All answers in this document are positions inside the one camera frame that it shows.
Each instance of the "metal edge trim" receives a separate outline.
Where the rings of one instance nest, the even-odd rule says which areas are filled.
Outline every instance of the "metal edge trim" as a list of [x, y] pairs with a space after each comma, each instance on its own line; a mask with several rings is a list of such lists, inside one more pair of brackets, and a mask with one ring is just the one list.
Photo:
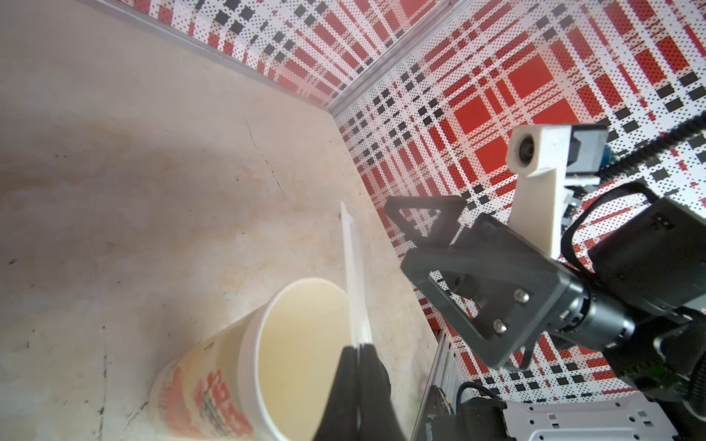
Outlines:
[[328, 105], [334, 119], [343, 115], [385, 75], [426, 44], [475, 0], [443, 0], [434, 6], [406, 34], [375, 60], [358, 78]]
[[229, 68], [243, 76], [246, 76], [247, 78], [250, 78], [251, 80], [255, 80], [260, 84], [264, 84], [279, 92], [283, 92], [289, 95], [290, 97], [296, 98], [299, 101], [307, 103], [310, 106], [316, 107], [317, 109], [321, 109], [323, 111], [328, 111], [328, 108], [326, 106], [314, 104], [313, 102], [308, 101], [305, 97], [297, 95], [291, 90], [285, 89], [284, 87], [278, 85], [266, 76], [261, 75], [258, 71], [251, 68], [242, 61], [232, 56], [228, 56], [223, 52], [212, 48], [208, 44], [197, 40], [196, 38], [189, 37], [181, 31], [174, 29], [172, 26], [165, 25], [156, 18], [139, 13], [130, 6], [127, 6], [126, 4], [123, 4], [119, 1], [111, 0], [76, 1], [78, 3], [97, 9], [100, 12], [106, 13], [107, 15], [113, 18], [117, 18], [125, 23], [135, 25], [137, 28], [149, 32], [152, 35], [164, 37], [164, 39], [167, 41], [176, 42], [180, 47], [184, 49], [190, 50], [195, 54], [204, 56], [205, 58], [210, 59], [211, 61], [214, 61], [215, 63], [218, 63], [221, 66], [224, 66], [225, 68]]

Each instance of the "red square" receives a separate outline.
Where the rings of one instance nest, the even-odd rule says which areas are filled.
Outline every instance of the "red square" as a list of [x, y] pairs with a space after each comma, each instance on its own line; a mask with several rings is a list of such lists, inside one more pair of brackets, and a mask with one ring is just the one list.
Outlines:
[[508, 154], [508, 145], [502, 138], [495, 138], [490, 143], [476, 150], [476, 156], [486, 173], [497, 170], [505, 165], [505, 156]]
[[578, 118], [576, 118], [566, 99], [562, 99], [560, 102], [552, 104], [537, 115], [534, 115], [532, 120], [535, 124], [575, 124], [578, 122]]
[[531, 58], [508, 75], [520, 98], [528, 96], [552, 80], [549, 69], [539, 55]]
[[463, 133], [470, 133], [490, 119], [481, 97], [475, 97], [455, 112], [456, 119], [463, 129]]
[[426, 0], [402, 0], [400, 6], [405, 12], [405, 15], [409, 18], [414, 15], [419, 9], [424, 6]]

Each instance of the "black cable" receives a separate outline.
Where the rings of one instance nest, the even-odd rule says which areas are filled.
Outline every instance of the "black cable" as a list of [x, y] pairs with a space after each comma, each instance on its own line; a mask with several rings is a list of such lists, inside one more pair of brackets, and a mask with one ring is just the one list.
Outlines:
[[619, 187], [615, 187], [602, 195], [600, 195], [591, 205], [589, 205], [586, 210], [571, 224], [570, 227], [564, 231], [561, 237], [561, 254], [564, 256], [567, 262], [573, 265], [577, 270], [581, 272], [586, 280], [591, 282], [597, 282], [595, 274], [586, 269], [585, 266], [576, 257], [576, 252], [573, 249], [573, 235], [578, 230], [578, 227], [583, 224], [588, 215], [591, 214], [593, 210], [603, 205], [604, 203], [610, 202], [613, 199], [622, 198], [623, 196], [634, 195], [637, 193], [642, 193], [645, 195], [650, 203], [653, 203], [659, 196], [654, 194], [654, 191], [650, 190], [645, 184], [640, 182], [628, 182], [624, 183]]
[[491, 398], [501, 399], [495, 392], [492, 392], [490, 389], [472, 381], [466, 381], [464, 383], [461, 383], [461, 385], [458, 387], [458, 392], [456, 393], [456, 413], [459, 413], [459, 410], [461, 409], [461, 395], [463, 394], [463, 391], [468, 388], [477, 389], [483, 392], [485, 395], [489, 395]]
[[610, 181], [619, 174], [626, 173], [636, 168], [639, 164], [644, 164], [658, 154], [666, 152], [684, 141], [693, 138], [705, 129], [706, 111], [687, 119], [677, 127], [672, 128], [664, 135], [660, 135], [658, 138], [648, 142], [623, 159], [603, 167], [596, 173], [596, 176], [598, 176], [601, 181]]
[[523, 370], [527, 370], [532, 363], [535, 344], [537, 344], [537, 340], [534, 340], [532, 344], [525, 346], [525, 350], [522, 352], [522, 363], [519, 367], [516, 368], [512, 363], [510, 363], [510, 361], [506, 361], [503, 367], [510, 372], [522, 372]]

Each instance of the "black square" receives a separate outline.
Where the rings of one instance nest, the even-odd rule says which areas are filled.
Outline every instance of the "black square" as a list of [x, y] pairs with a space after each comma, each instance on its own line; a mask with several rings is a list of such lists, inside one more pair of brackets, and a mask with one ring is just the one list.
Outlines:
[[544, 16], [544, 17], [540, 18], [539, 20], [537, 20], [536, 24], [539, 29], [542, 29], [544, 26], [549, 24], [549, 19], [546, 16]]
[[674, 87], [671, 86], [671, 84], [668, 84], [664, 87], [661, 87], [657, 89], [657, 96], [660, 98], [668, 97], [669, 95], [674, 93]]
[[687, 73], [683, 77], [679, 78], [679, 82], [681, 83], [682, 86], [688, 86], [698, 79], [699, 79], [699, 77], [697, 77], [696, 74], [694, 72], [692, 72], [692, 73]]
[[572, 16], [566, 16], [566, 17], [562, 18], [561, 21], [559, 22], [562, 29], [566, 29], [571, 23], [573, 23]]
[[661, 163], [662, 162], [656, 156], [653, 156], [653, 157], [649, 158], [647, 161], [645, 161], [645, 165], [648, 167], [654, 167], [655, 165], [658, 165]]
[[566, 6], [564, 6], [564, 4], [562, 3], [559, 6], [552, 9], [551, 13], [554, 14], [555, 17], [559, 17], [561, 15], [561, 13], [564, 11], [566, 11]]
[[704, 139], [704, 135], [702, 134], [691, 138], [688, 142], [691, 148], [696, 148], [704, 145], [704, 143], [706, 143], [706, 139]]
[[655, 181], [661, 181], [664, 178], [669, 178], [669, 173], [667, 173], [665, 169], [659, 169], [652, 172], [652, 178], [654, 178]]
[[677, 98], [673, 101], [670, 101], [664, 105], [667, 110], [669, 111], [675, 111], [677, 109], [680, 109], [681, 107], [684, 106], [684, 104], [681, 102], [681, 99]]
[[240, 35], [240, 31], [243, 30], [243, 25], [238, 23], [237, 21], [234, 21], [233, 24], [230, 25], [230, 30]]
[[245, 6], [242, 11], [240, 11], [240, 16], [242, 18], [245, 18], [247, 21], [250, 21], [250, 19], [253, 17], [253, 14], [255, 11], [250, 9], [249, 7]]
[[213, 21], [220, 24], [221, 26], [225, 26], [225, 22], [227, 22], [229, 18], [230, 16], [225, 12], [218, 11], [218, 14], [216, 14], [216, 18], [214, 18]]
[[623, 130], [625, 131], [625, 133], [630, 133], [631, 131], [635, 130], [635, 129], [638, 128], [638, 127], [640, 127], [640, 126], [638, 125], [638, 122], [637, 122], [637, 121], [634, 121], [634, 120], [633, 120], [633, 121], [630, 121], [630, 122], [627, 123], [627, 124], [623, 124]]
[[549, 28], [547, 31], [542, 34], [542, 37], [544, 37], [545, 40], [549, 41], [550, 38], [552, 38], [554, 35], [556, 35], [556, 31], [554, 28]]
[[625, 119], [630, 116], [630, 109], [624, 107], [616, 112], [616, 116], [618, 117], [618, 119]]
[[697, 87], [689, 92], [689, 98], [691, 98], [692, 101], [695, 101], [704, 95], [706, 95], [706, 89], [703, 86]]

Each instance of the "wire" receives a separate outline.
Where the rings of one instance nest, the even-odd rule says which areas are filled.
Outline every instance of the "wire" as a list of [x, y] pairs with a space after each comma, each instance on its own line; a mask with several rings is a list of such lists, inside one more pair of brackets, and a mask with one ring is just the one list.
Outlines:
[[623, 159], [603, 167], [596, 173], [596, 176], [603, 182], [610, 181], [612, 178], [626, 173], [640, 164], [644, 164], [658, 154], [666, 152], [672, 147], [676, 147], [684, 141], [693, 138], [705, 129], [706, 111], [687, 119], [677, 127], [649, 141]]
[[532, 363], [532, 356], [534, 355], [534, 345], [537, 344], [537, 340], [534, 340], [531, 345], [525, 346], [525, 350], [522, 352], [522, 363], [519, 367], [515, 367], [510, 361], [506, 361], [503, 367], [510, 372], [521, 372], [527, 370]]
[[461, 395], [463, 394], [463, 391], [469, 388], [477, 389], [483, 392], [485, 395], [489, 395], [491, 398], [501, 399], [500, 396], [498, 396], [495, 392], [492, 392], [490, 389], [487, 389], [486, 387], [481, 386], [472, 381], [466, 381], [464, 383], [461, 383], [461, 385], [458, 387], [458, 392], [456, 393], [456, 413], [459, 413], [461, 409]]
[[451, 401], [449, 401], [448, 397], [446, 396], [446, 392], [443, 391], [440, 387], [436, 388], [436, 391], [441, 394], [441, 399], [443, 400], [444, 406], [448, 410], [448, 413], [450, 415], [453, 415], [453, 409], [451, 408]]

